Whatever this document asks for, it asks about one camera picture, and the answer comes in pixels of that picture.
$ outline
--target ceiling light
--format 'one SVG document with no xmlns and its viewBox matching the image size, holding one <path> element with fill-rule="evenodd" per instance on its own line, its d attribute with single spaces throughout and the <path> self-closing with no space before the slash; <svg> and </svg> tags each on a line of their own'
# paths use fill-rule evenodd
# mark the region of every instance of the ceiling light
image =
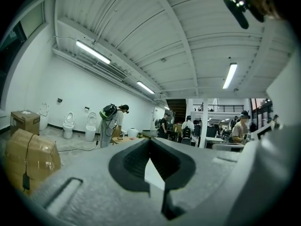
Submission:
<svg viewBox="0 0 301 226">
<path fill-rule="evenodd" d="M 91 48 L 87 44 L 84 44 L 83 42 L 77 40 L 76 45 L 79 46 L 80 48 L 84 49 L 91 55 L 94 55 L 96 58 L 99 58 L 101 61 L 105 62 L 106 64 L 108 64 L 108 65 L 110 64 L 110 62 L 111 62 L 110 59 L 108 59 L 104 55 L 100 54 L 99 52 L 97 52 L 95 49 Z"/>
<path fill-rule="evenodd" d="M 237 68 L 237 64 L 236 63 L 231 63 L 230 64 L 230 69 L 229 69 L 229 73 L 228 73 L 228 76 L 227 76 L 227 79 L 225 81 L 225 84 L 223 86 L 223 89 L 227 89 L 231 83 L 231 80 L 235 74 L 235 71 L 236 71 L 236 68 Z"/>
<path fill-rule="evenodd" d="M 154 91 L 152 91 L 150 88 L 146 87 L 146 85 L 144 85 L 141 81 L 138 81 L 137 84 L 140 85 L 141 87 L 143 87 L 144 89 L 146 89 L 151 94 L 155 94 Z"/>
</svg>

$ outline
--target railing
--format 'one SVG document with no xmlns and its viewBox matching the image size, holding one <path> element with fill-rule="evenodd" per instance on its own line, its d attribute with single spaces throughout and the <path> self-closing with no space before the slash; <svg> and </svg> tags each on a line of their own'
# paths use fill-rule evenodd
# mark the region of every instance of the railing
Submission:
<svg viewBox="0 0 301 226">
<path fill-rule="evenodd" d="M 193 105 L 194 111 L 203 111 L 203 105 Z M 243 105 L 208 105 L 209 112 L 242 112 Z"/>
</svg>

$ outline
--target white ceiling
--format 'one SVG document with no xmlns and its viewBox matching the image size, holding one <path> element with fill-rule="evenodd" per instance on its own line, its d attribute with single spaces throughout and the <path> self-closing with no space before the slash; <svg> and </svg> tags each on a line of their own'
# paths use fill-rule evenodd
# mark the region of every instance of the white ceiling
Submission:
<svg viewBox="0 0 301 226">
<path fill-rule="evenodd" d="M 262 24 L 248 12 L 246 17 L 248 30 L 240 28 L 223 0 L 56 0 L 55 32 L 109 57 L 128 74 L 124 83 L 152 99 L 204 94 L 265 98 L 295 40 L 284 21 Z M 57 39 L 57 45 L 79 60 L 96 63 L 74 40 Z M 230 62 L 238 63 L 238 69 L 223 90 Z M 148 94 L 137 81 L 156 94 Z"/>
</svg>

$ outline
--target bucket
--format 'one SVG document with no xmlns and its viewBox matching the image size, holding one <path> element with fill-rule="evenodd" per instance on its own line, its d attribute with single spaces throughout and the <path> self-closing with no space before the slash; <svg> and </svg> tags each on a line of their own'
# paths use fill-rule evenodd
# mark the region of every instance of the bucket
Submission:
<svg viewBox="0 0 301 226">
<path fill-rule="evenodd" d="M 131 128 L 131 129 L 128 129 L 127 131 L 127 136 L 128 137 L 137 137 L 139 131 L 136 130 L 135 128 Z"/>
</svg>

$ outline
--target staircase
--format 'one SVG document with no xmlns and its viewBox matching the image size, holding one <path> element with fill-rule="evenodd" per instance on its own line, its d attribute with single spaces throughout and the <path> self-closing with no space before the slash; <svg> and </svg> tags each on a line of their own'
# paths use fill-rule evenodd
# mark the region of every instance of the staircase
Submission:
<svg viewBox="0 0 301 226">
<path fill-rule="evenodd" d="M 166 100 L 168 104 L 168 108 L 175 112 L 175 123 L 183 123 L 186 121 L 186 100 L 178 99 L 178 100 Z"/>
</svg>

